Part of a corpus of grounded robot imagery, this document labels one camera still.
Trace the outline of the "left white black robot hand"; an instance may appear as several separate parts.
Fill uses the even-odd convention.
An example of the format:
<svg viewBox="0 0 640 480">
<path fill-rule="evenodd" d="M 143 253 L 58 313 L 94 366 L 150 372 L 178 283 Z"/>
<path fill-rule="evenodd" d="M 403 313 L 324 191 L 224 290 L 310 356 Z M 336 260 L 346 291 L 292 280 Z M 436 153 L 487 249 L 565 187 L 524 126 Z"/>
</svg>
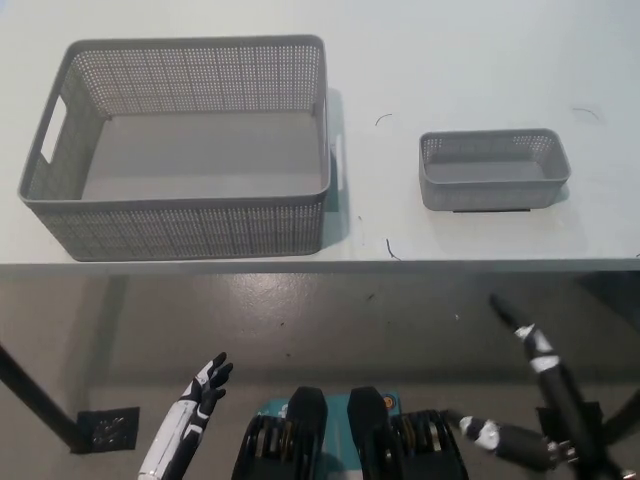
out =
<svg viewBox="0 0 640 480">
<path fill-rule="evenodd" d="M 233 370 L 227 353 L 210 360 L 167 412 L 138 471 L 138 479 L 182 479 Z"/>
</svg>

